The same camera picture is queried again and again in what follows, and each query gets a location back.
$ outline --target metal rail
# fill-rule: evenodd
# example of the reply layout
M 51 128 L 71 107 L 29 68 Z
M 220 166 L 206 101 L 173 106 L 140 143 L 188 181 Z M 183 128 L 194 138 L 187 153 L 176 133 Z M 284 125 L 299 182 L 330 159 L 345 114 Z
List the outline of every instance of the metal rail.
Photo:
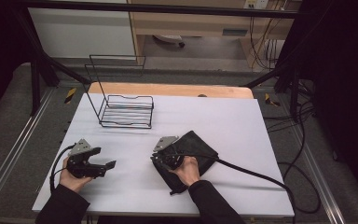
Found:
M 16 165 L 17 160 L 19 159 L 22 151 L 24 150 L 28 140 L 30 139 L 34 129 L 41 119 L 43 113 L 45 112 L 48 102 L 51 98 L 52 93 L 55 92 L 55 88 L 49 88 L 41 101 L 41 106 L 37 110 L 36 114 L 33 117 L 28 119 L 27 124 L 25 125 L 24 129 L 22 130 L 19 138 L 17 139 L 16 143 L 14 144 L 13 148 L 8 153 L 5 161 L 2 163 L 0 167 L 0 191 L 2 187 L 5 185 L 11 171 L 13 170 L 14 166 Z
M 281 94 L 277 94 L 280 102 L 282 103 L 282 107 L 287 115 L 290 115 L 289 112 L 289 103 L 288 100 L 283 97 Z M 294 125 L 292 129 L 295 132 L 296 140 L 299 144 L 301 144 L 302 139 L 302 132 L 300 130 L 300 127 L 298 125 L 295 125 L 295 123 L 292 121 L 292 124 Z M 311 153 L 310 147 L 307 144 L 307 141 L 305 142 L 304 151 L 303 151 L 304 161 L 307 164 L 311 178 L 315 184 L 316 189 L 319 191 L 322 203 L 324 205 L 324 210 L 327 214 L 327 216 L 330 219 L 331 223 L 334 224 L 344 224 L 345 219 L 341 214 L 341 211 L 339 210 L 339 207 L 336 203 L 336 200 L 334 199 L 333 193 L 331 192 L 326 180 L 324 179 L 324 175 L 319 168 L 318 163 L 313 158 L 313 155 Z

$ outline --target white table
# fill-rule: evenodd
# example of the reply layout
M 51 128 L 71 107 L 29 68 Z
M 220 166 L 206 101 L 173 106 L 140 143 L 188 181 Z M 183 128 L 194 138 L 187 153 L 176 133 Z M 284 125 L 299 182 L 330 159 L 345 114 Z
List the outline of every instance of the white table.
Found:
M 96 105 L 103 98 L 98 93 L 90 96 Z M 90 158 L 91 163 L 117 160 L 116 167 L 107 171 L 105 177 L 94 179 L 82 189 L 81 195 L 91 203 L 88 213 L 197 216 L 199 211 L 188 192 L 171 196 L 171 190 L 150 160 L 160 137 L 182 136 L 191 130 L 216 150 L 220 159 L 282 182 L 257 100 L 158 95 L 153 98 L 152 129 L 133 130 L 103 128 L 87 95 L 83 95 L 59 152 L 85 138 L 92 147 L 102 148 L 100 154 Z M 50 196 L 48 176 L 34 203 L 36 212 Z M 211 181 L 242 216 L 294 215 L 286 191 L 267 180 L 219 163 L 215 163 L 202 179 Z

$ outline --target white cabinet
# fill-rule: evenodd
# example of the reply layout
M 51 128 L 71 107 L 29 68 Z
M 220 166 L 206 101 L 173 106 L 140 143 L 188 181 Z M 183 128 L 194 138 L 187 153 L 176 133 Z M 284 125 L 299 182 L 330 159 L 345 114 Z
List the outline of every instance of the white cabinet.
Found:
M 127 3 L 126 0 L 80 0 Z M 56 58 L 134 55 L 128 12 L 29 8 L 45 52 Z

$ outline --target black sleeve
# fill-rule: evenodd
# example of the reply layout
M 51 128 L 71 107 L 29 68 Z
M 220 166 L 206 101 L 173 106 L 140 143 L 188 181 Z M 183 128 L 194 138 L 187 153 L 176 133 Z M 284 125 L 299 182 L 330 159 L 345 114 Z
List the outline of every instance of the black sleeve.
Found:
M 36 218 L 36 224 L 80 224 L 89 203 L 76 192 L 58 185 Z
M 243 224 L 240 215 L 228 204 L 211 182 L 200 180 L 188 189 L 191 199 L 200 210 L 203 223 Z

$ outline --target human hand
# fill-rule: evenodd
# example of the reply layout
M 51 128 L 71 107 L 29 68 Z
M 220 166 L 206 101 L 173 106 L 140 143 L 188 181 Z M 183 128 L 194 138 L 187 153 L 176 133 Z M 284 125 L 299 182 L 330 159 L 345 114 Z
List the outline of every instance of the human hand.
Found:
M 60 174 L 60 184 L 78 193 L 87 183 L 92 180 L 92 177 L 74 177 L 67 169 L 65 169 L 68 159 L 69 158 L 67 157 L 65 160 L 63 160 L 62 168 L 64 169 Z
M 199 163 L 195 157 L 185 156 L 182 164 L 170 172 L 178 175 L 182 183 L 188 187 L 200 180 Z

